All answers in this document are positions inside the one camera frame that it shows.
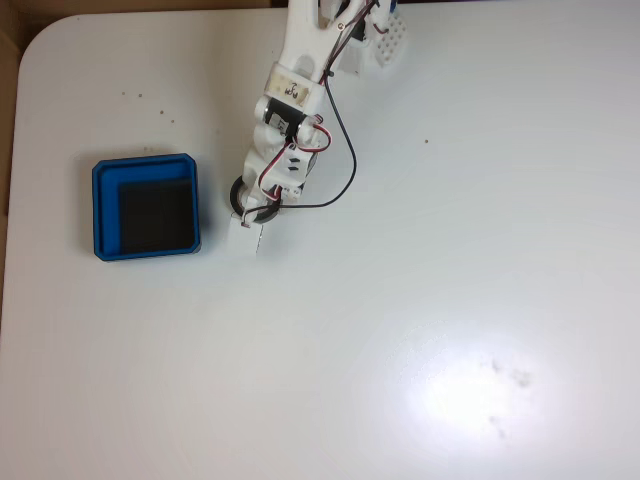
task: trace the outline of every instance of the black wire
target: black wire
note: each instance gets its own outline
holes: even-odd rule
[[[373,9],[373,7],[375,7],[376,2],[371,2],[370,4],[368,4],[366,7],[364,7],[361,10],[361,13],[358,14],[356,16],[356,18],[354,18],[352,20],[352,22],[355,25],[358,25],[358,23],[365,18],[367,15],[369,15],[369,12],[371,11],[371,9]],[[335,51],[335,53],[333,53],[332,51],[332,55],[329,56],[329,61],[327,62],[327,67],[324,70],[324,75],[323,78],[326,81],[327,77],[329,76],[329,72],[331,71],[331,67],[333,66],[333,62],[336,61],[336,59],[338,58],[338,56],[342,53],[342,50],[344,50],[344,48],[347,46],[347,44],[349,43],[349,40],[351,40],[351,37],[353,37],[353,35],[356,33],[356,28],[355,26],[351,29],[351,31],[349,32],[349,36],[345,39],[344,42],[342,42],[342,44],[340,45],[340,47],[338,47],[338,49],[336,50],[336,47],[334,45],[333,47],[333,51]]]
[[[363,8],[362,9],[362,13],[357,15],[356,18],[353,20],[353,22],[357,24],[360,20],[362,20],[364,17],[366,17],[369,14],[369,12],[371,11],[371,9],[376,5],[376,3],[377,2],[372,1],[365,8]],[[355,33],[355,30],[356,30],[355,28],[351,29],[351,31],[349,32],[349,36],[345,39],[344,42],[342,42],[340,47],[338,47],[337,50],[336,50],[336,45],[340,41],[340,37],[342,37],[342,33],[340,34],[340,36],[338,37],[338,40],[336,42],[336,45],[334,45],[334,47],[333,47],[332,54],[329,57],[329,61],[327,62],[327,67],[325,68],[324,73],[322,75],[322,78],[324,79],[324,86],[327,89],[327,96],[329,97],[329,101],[331,102],[331,107],[333,108],[333,113],[335,113],[335,115],[336,115],[336,119],[338,120],[338,123],[340,124],[340,129],[342,130],[342,133],[344,134],[344,138],[347,141],[347,145],[349,146],[349,150],[351,151],[351,157],[353,158],[353,169],[351,170],[351,176],[349,177],[349,180],[347,181],[346,185],[342,188],[340,193],[338,193],[338,195],[333,197],[328,202],[313,203],[313,204],[307,204],[307,205],[280,205],[278,208],[304,209],[304,208],[323,208],[323,207],[328,207],[329,205],[331,205],[331,204],[337,202],[338,200],[340,200],[340,197],[342,197],[342,195],[344,195],[346,193],[346,191],[349,190],[349,187],[353,183],[353,180],[356,178],[356,172],[358,170],[358,159],[356,157],[356,151],[353,148],[353,144],[351,143],[351,138],[349,137],[349,133],[347,132],[347,128],[344,126],[344,122],[342,121],[342,117],[340,116],[340,112],[338,111],[338,107],[336,106],[336,102],[333,99],[333,94],[331,93],[331,88],[329,87],[329,77],[333,76],[333,72],[331,72],[331,67],[333,66],[333,63],[336,61],[336,59],[338,58],[340,53],[342,53],[342,50],[344,50],[344,48],[347,46],[347,43],[349,43],[349,40],[351,40],[351,37]],[[272,205],[269,204],[269,205],[263,205],[261,207],[250,208],[249,210],[244,212],[243,217],[245,217],[246,215],[249,215],[250,213],[259,212],[260,210],[266,210],[266,209],[271,208],[271,207],[272,207]]]
[[[336,106],[336,102],[333,99],[333,94],[331,93],[331,88],[329,87],[329,78],[328,77],[325,80],[324,85],[325,85],[325,88],[327,89],[327,96],[329,97],[329,101],[331,102],[331,107],[333,108],[333,113],[335,113],[336,118],[338,119],[338,123],[340,124],[340,129],[342,130],[342,133],[344,134],[344,138],[347,141],[347,145],[349,145],[349,150],[351,151],[351,156],[353,157],[353,170],[351,170],[351,176],[349,177],[349,181],[342,188],[340,193],[338,193],[338,195],[333,197],[328,202],[314,203],[314,204],[309,204],[309,205],[280,205],[279,208],[301,208],[302,209],[302,208],[328,207],[332,203],[335,203],[338,200],[340,200],[340,197],[342,197],[342,195],[344,195],[345,192],[347,190],[349,190],[349,187],[353,183],[354,178],[356,178],[356,171],[358,170],[358,159],[356,158],[356,151],[353,148],[353,144],[351,143],[351,138],[349,138],[349,134],[347,133],[347,128],[344,126],[344,122],[342,121],[342,117],[340,116],[340,112],[338,112],[338,107]],[[253,212],[258,212],[260,210],[266,210],[267,208],[271,208],[271,205],[263,205],[262,207],[251,208],[251,209],[249,209],[249,210],[247,210],[245,212],[245,215],[248,215],[248,214],[253,213]]]

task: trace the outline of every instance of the blue plastic tray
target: blue plastic tray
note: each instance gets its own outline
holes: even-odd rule
[[[99,162],[93,168],[93,244],[104,261],[197,251],[193,159],[178,154]]]

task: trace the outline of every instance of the debris speck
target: debris speck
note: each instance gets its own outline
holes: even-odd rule
[[[507,437],[507,435],[506,435],[504,429],[502,428],[502,424],[500,422],[500,419],[498,417],[489,417],[488,420],[489,420],[489,423],[491,424],[491,426],[496,429],[496,433],[498,434],[498,436],[502,440],[504,440]]]
[[[533,375],[529,372],[524,372],[522,370],[514,370],[511,373],[511,379],[518,385],[520,388],[528,388],[531,386],[533,382]]]

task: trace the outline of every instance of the black wheel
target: black wheel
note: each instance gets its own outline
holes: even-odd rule
[[[231,192],[229,193],[229,200],[231,201],[233,211],[240,216],[244,215],[244,207],[242,206],[242,193],[246,188],[247,186],[242,181],[242,177],[238,177],[237,180],[233,182]],[[272,220],[278,214],[278,210],[280,209],[280,202],[281,200],[271,202],[269,204],[269,208],[258,213],[254,221],[256,223],[267,223],[269,220]]]

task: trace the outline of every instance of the red wire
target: red wire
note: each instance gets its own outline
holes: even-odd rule
[[[282,187],[280,187],[279,185],[276,187],[276,191],[275,193],[277,194],[276,196],[271,195],[269,192],[267,192],[266,190],[264,190],[262,188],[262,180],[264,180],[264,177],[267,176],[267,174],[273,169],[273,167],[276,166],[276,163],[278,163],[278,161],[282,158],[282,155],[284,154],[284,152],[287,150],[287,148],[289,147],[289,145],[291,145],[291,142],[287,141],[284,143],[284,146],[280,149],[280,151],[278,152],[278,154],[273,158],[273,160],[271,160],[271,162],[269,162],[269,165],[267,165],[267,168],[265,168],[262,173],[260,174],[260,177],[258,178],[258,187],[260,187],[260,190],[262,190],[262,193],[264,193],[267,198],[269,200],[272,201],[276,201],[280,198],[280,192],[282,191]]]
[[[378,32],[380,35],[384,35],[385,33],[389,33],[389,29],[388,28],[386,30],[380,30],[380,27],[378,27],[375,23],[373,24],[373,28],[375,28],[376,32]]]
[[[296,140],[296,147],[300,151],[309,152],[309,153],[320,153],[320,152],[324,152],[327,148],[329,148],[331,146],[331,142],[333,141],[333,138],[331,137],[331,133],[329,132],[329,130],[327,130],[324,127],[321,127],[320,124],[318,124],[318,123],[314,124],[313,128],[315,128],[316,130],[320,130],[322,133],[324,133],[326,135],[327,144],[324,147],[305,148],[305,147],[301,147],[300,145],[298,145],[297,140]]]

